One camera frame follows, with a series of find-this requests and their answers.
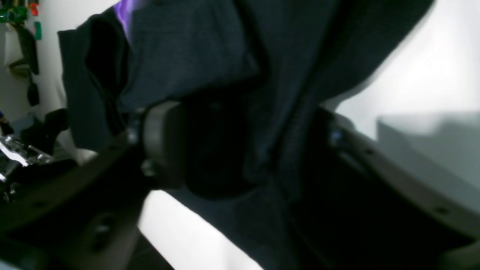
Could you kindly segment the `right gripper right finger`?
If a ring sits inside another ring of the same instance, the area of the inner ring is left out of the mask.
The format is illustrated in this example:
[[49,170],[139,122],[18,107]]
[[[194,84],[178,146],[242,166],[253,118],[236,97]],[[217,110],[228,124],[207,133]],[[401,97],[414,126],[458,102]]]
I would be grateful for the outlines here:
[[317,109],[292,230],[305,270],[478,270],[479,215],[413,176]]

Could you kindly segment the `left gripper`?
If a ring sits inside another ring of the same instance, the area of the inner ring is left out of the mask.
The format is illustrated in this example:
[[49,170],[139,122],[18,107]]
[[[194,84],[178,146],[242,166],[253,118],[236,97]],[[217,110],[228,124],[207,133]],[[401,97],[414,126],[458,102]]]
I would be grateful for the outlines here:
[[48,180],[70,169],[70,154],[58,136],[70,127],[66,109],[33,118],[28,128],[15,132],[1,115],[1,202],[14,201],[15,188]]

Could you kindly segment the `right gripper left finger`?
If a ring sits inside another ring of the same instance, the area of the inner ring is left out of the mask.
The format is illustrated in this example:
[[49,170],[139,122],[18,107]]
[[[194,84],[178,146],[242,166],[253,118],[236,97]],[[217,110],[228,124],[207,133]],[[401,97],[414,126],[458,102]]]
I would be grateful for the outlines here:
[[82,167],[1,207],[2,270],[124,270],[152,190],[181,188],[184,106],[158,103]]

